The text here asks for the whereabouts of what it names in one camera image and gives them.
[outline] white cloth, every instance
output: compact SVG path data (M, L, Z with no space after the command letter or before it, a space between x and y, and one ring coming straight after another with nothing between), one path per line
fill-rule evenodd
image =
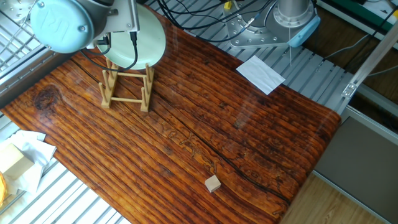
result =
M244 62L237 71L267 95L285 81L257 56Z
M7 192L9 194L16 194L17 190L26 190L30 193L36 193L42 178L44 167L50 162L55 150L55 146L44 143L45 134L33 131L18 131L9 139L0 143L0 148L6 147L13 143L24 156L34 162L34 165L29 168L16 180L9 180L4 177L7 183Z

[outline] white napkin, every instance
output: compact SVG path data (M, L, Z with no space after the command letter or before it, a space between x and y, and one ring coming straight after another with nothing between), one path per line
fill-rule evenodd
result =
M30 193L36 193L42 178L44 167L50 162L55 150L55 146L44 143L45 134L33 131L18 131L9 139L0 143L0 148L13 143L24 156L34 162L29 168L16 180L10 180L4 177L7 183L7 193L16 194L18 189L26 190Z
M237 71L267 95L285 81L257 56L244 62Z

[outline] wooden tabletop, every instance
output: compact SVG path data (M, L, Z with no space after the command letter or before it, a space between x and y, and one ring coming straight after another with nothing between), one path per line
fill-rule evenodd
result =
M149 113L102 109L101 69L80 54L1 111L46 133L54 156L132 223L279 223L340 117L283 85L266 96L241 61L160 20L167 48ZM141 87L119 78L115 95L141 98ZM221 188L209 193L214 174Z

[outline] wire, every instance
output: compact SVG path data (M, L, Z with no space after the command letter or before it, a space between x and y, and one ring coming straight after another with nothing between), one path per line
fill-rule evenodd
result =
M27 15L24 19L24 22L22 23L22 25L18 28L17 32L15 32L11 38L8 40L7 44L4 46L4 48L0 51L0 55L7 49L8 45L11 44L12 40L15 38L15 36L17 35L17 33L22 29L22 27L26 24L27 18L29 17L29 14L31 12L31 10L33 9L33 7L35 6L37 0L35 0L32 4L32 7L30 7L29 11L27 12Z
M215 18L215 17L210 16L210 15L196 15L196 14L193 14L192 12L190 12L190 11L188 10L188 8L187 8L181 1L179 1L179 0L176 0L176 1L179 2L179 3L185 8L185 10L187 11L187 13L184 13L184 14L191 14L191 15L193 15L193 16L210 17L210 18L215 19L215 20L217 20L218 22L222 22L222 23L227 23L227 22L231 21L232 19L235 19L235 18L237 18L237 17L239 17L239 16L242 16L242 15L245 15L245 14L254 13L254 12L258 12L258 11L264 10L264 7L262 7L262 8L260 8L260 9L258 9L258 10L254 10L254 11L249 11L249 12L244 12L244 13L238 14L238 15L232 17L232 18L229 18L227 21L222 21L221 19Z
M203 17L210 17L210 18L212 18L212 19L215 19L215 20L217 20L218 22L223 22L223 21L221 21L221 20L219 20L219 19L217 19L216 17L214 17L214 16L209 16L209 15L196 15L196 14L193 14L192 12L190 12L189 10L188 10L188 8L184 5L184 3L182 3L181 1L179 1L179 0L176 0L178 3L180 3L184 8L185 8L185 10L187 11L187 13L189 13L189 14L191 14L191 15L193 15L193 16L203 16Z
M220 20L222 21L222 20L225 20L225 19L229 19L230 17L233 17L235 14L238 14L239 12L243 11L243 9L245 9L245 8L249 7L250 5L254 4L256 1L257 0L253 0L253 1L249 2L247 5L243 6L242 8L238 9L234 13L232 13L232 14L230 14L228 16L225 16L224 18L222 18ZM209 26L212 26L212 25L215 25L215 24L218 23L218 21L214 21L214 22L211 22L209 24L206 24L206 25L203 25L203 26L198 26L198 27L183 27L175 20L174 16L170 12L170 9L168 8L168 6L167 6L167 4L165 3L164 0L157 0L157 2L159 3L159 6L160 6L162 12L165 14L165 16L172 22L173 25L177 26L180 29L186 29L186 30L202 29L202 28L207 28Z
M343 69L348 70L348 69L350 68L350 65L353 63L353 61L355 60L355 58L356 58L358 55L360 55L360 53L365 49L365 46L367 46L367 45L370 43L370 41L372 40L372 38L377 34L377 30L380 29L380 28L387 22L388 18L390 18L390 17L393 15L393 13L394 13L397 9L398 9L398 6L396 6L396 7L390 12L390 14L383 20L383 22L378 26L378 28L374 30L374 32L373 32L371 38L369 38L368 41L366 41L366 43L362 46L361 50L359 50L356 54L354 54L354 57L352 57L352 58L348 61L348 63L343 67ZM362 55L362 56L358 59L358 62L355 63L354 65L359 64L359 63L363 63L363 58L364 58L367 54L368 54L368 53L365 53L364 55Z
M358 44L360 44L360 43L361 43L365 38L367 38L367 37L369 37L369 34L366 34L366 35L365 35L364 37L362 37L359 41L357 41L357 43L355 43L354 45L349 46L349 47L345 47L345 48L343 48L343 49L340 49L340 50L336 51L335 53L332 53L331 55L325 57L325 59L328 59L328 58L330 58L330 57L332 57L332 56L335 56L336 54L341 53L341 52L343 52L343 51L345 51L345 50L349 50L349 49L352 49L352 48L356 47Z
M227 38L227 39L223 39L223 40L209 40L209 39L204 39L204 38L202 38L202 37L199 37L199 36L195 36L195 37L197 37L197 38L199 38L199 39L201 39L201 40L204 40L204 41L207 41L207 42L213 42L213 43L220 43L220 42L225 42L225 41L229 41L229 40L232 40L232 39L235 39L237 36L239 36L240 34L242 34L245 30L246 30L246 28L247 27L249 27L250 26L250 24L253 22L253 21L255 21L259 16L260 16L260 14L263 12L263 10L270 4L270 0L268 0L259 10L257 10L258 11L258 13L253 17L253 18L251 18L250 20L249 20L249 22L241 29L241 31L239 31L237 34L235 34L235 35L233 35L232 37L229 37L229 38Z
M376 73L370 74L370 75L368 75L368 77L371 77L371 76L374 76L374 75L380 75L380 74L383 74L383 73L386 73L386 72L391 72L391 71L393 71L393 70L395 70L395 69L397 69L397 68L398 68L398 65L396 65L396 66L394 66L394 67L392 67L392 68L383 70L383 71L381 71L381 72L376 72Z
M111 69L111 68L107 68L104 67L102 65L99 65L98 63L94 62L91 58L89 58L82 50L80 50L80 53L87 59L89 60L91 63L93 63L94 65L98 66L99 68L102 68L103 70L107 70L107 71L112 71L112 72L125 72L127 70L129 70L130 68L132 68L133 66L136 65L137 61L138 61L138 50L137 50L137 32L130 32L130 39L132 41L132 46L134 47L134 61L131 65L129 65L128 67L124 68L124 69Z
M173 12L173 13L176 13L176 14L191 14L191 13L206 12L206 11L208 11L208 10L210 10L210 9L213 9L213 8L216 8L216 7L220 6L220 5L223 5L223 4L226 3L226 2L228 2L228 1L221 1L220 3L215 4L214 6L210 6L210 7L206 8L206 9L201 9L201 10L198 10L198 11L177 12L177 11L170 10L170 12Z
M108 48L104 52L101 52L101 53L92 52L92 51L88 50L87 48L84 48L83 50L85 52L88 52L88 53L90 53L92 55L95 55L95 56L102 56L102 55L106 55L111 50L111 48L108 46Z

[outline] small wooden block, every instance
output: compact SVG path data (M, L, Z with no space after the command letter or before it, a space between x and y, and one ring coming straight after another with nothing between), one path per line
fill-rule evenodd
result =
M221 187L221 182L217 179L216 175L214 175L205 181L205 185L210 193L212 193Z
M33 165L13 144L0 149L0 172L12 180L16 180Z

